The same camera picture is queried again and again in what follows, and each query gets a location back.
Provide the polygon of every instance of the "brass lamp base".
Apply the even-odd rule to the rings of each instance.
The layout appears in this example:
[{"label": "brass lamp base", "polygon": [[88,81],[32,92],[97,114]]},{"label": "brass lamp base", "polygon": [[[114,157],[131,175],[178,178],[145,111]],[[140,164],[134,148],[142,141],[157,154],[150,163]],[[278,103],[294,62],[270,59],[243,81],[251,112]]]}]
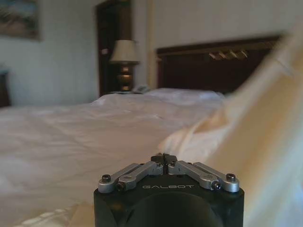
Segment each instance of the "brass lamp base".
[{"label": "brass lamp base", "polygon": [[131,74],[131,69],[127,65],[122,65],[121,74],[118,75],[118,80],[120,82],[121,91],[131,91],[133,85],[133,76]]}]

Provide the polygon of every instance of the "painting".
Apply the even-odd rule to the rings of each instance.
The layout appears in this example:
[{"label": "painting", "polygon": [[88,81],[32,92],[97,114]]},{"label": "painting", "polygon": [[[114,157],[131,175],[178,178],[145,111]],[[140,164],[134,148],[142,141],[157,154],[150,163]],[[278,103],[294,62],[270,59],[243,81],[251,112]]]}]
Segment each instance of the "painting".
[{"label": "painting", "polygon": [[39,39],[38,0],[0,0],[0,35]]}]

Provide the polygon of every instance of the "wooden headboard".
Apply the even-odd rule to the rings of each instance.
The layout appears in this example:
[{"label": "wooden headboard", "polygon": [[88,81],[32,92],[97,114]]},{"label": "wooden headboard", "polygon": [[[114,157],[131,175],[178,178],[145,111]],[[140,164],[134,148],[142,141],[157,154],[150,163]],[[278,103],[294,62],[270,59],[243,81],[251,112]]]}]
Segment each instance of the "wooden headboard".
[{"label": "wooden headboard", "polygon": [[160,48],[158,87],[233,92],[247,80],[279,37]]}]

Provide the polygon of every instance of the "metal linkage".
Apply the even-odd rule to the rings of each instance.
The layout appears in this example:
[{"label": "metal linkage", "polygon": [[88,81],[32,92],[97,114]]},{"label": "metal linkage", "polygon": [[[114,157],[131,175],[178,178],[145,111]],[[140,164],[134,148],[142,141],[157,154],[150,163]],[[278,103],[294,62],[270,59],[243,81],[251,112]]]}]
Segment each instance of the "metal linkage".
[{"label": "metal linkage", "polygon": [[127,191],[136,187],[137,182],[142,180],[147,175],[159,175],[163,173],[163,165],[156,162],[147,162],[133,172],[119,177],[116,185],[118,191]]},{"label": "metal linkage", "polygon": [[218,177],[220,184],[222,185],[223,189],[227,192],[238,192],[240,189],[240,182],[236,178],[234,174],[223,174],[220,173],[219,171],[212,169],[209,166],[206,166],[200,162],[196,162],[193,164],[194,167],[207,172],[209,174],[213,174],[216,177]]},{"label": "metal linkage", "polygon": [[239,180],[234,174],[225,175],[200,162],[189,164],[177,161],[175,156],[158,156],[152,157],[153,161],[145,164],[131,164],[112,176],[103,175],[98,184],[99,192],[111,193],[115,187],[120,192],[128,191],[135,188],[147,175],[161,174],[188,175],[199,182],[202,188],[211,191],[219,190],[221,187],[227,192],[238,192],[240,189]]},{"label": "metal linkage", "polygon": [[139,164],[133,163],[113,175],[103,175],[102,179],[99,181],[98,184],[98,191],[100,193],[112,192],[115,189],[116,184],[118,183],[119,177],[130,173],[131,171],[137,169],[139,166]]},{"label": "metal linkage", "polygon": [[221,184],[218,177],[213,174],[206,173],[205,171],[200,170],[199,168],[194,167],[193,165],[184,162],[177,161],[169,165],[169,174],[173,175],[183,175],[186,174],[199,182],[200,186],[209,190],[219,190]]}]

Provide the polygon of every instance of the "wooden door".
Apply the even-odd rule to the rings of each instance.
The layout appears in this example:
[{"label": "wooden door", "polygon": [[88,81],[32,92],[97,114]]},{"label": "wooden door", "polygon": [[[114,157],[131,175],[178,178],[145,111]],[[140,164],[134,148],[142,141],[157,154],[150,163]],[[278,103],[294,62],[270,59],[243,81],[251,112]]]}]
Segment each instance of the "wooden door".
[{"label": "wooden door", "polygon": [[99,93],[100,96],[120,90],[117,76],[120,66],[110,64],[115,42],[131,39],[131,1],[108,0],[96,6],[98,29]]}]

